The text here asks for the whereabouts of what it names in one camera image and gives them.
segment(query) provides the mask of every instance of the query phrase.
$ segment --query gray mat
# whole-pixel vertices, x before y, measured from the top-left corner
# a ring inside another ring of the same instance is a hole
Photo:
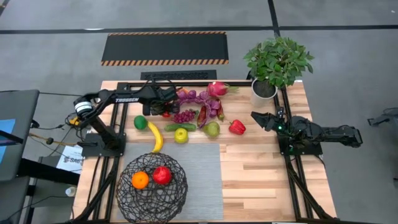
[[[153,147],[153,144],[127,144],[123,167],[135,158],[151,152]],[[224,213],[220,145],[164,144],[161,153],[177,160],[187,175],[187,200],[181,213],[173,220],[222,220]],[[117,219],[124,219],[119,209]]]

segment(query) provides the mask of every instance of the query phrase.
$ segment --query yellow banana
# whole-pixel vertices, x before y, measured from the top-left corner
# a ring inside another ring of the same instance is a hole
[[[154,133],[156,140],[155,147],[152,152],[160,152],[163,147],[163,136],[160,133],[159,129],[157,129],[157,127],[150,121],[148,121],[148,128]]]

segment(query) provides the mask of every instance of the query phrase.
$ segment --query grapes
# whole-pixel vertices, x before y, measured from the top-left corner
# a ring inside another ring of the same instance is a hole
[[[195,118],[195,111],[190,109],[190,110],[185,110],[184,112],[180,112],[179,114],[174,115],[173,121],[176,123],[186,123],[190,122]]]

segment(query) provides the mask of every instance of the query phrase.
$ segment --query cucumber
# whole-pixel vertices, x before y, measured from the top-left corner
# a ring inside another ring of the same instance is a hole
[[[183,124],[169,124],[164,129],[165,131],[175,131],[178,128],[186,129],[187,131],[196,131],[197,126],[190,123],[183,123]]]

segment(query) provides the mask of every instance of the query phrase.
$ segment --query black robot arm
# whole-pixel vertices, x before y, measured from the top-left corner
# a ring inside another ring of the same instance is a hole
[[[142,103],[150,108],[153,115],[163,114],[166,111],[178,113],[177,104],[172,104],[176,99],[178,95],[174,87],[163,90],[160,87],[144,85],[140,90],[101,90],[97,93],[88,93],[79,97],[73,104],[80,121],[87,125],[86,120],[100,115],[107,106],[114,103]]]
[[[271,113],[252,112],[251,116],[266,131],[273,130],[280,136],[289,137],[290,143],[296,147],[320,142],[340,142],[345,146],[359,147],[363,143],[359,130],[348,125],[321,127],[301,116],[293,116],[285,121],[283,113],[275,116]]]
[[[123,153],[125,136],[116,134],[114,128],[105,125],[100,117],[102,111],[111,104],[141,103],[144,115],[178,113],[177,89],[172,86],[161,89],[153,80],[151,85],[143,84],[139,90],[101,90],[88,93],[73,102],[80,120],[80,128],[90,124],[98,134],[88,134],[83,142],[83,156],[117,156]]]

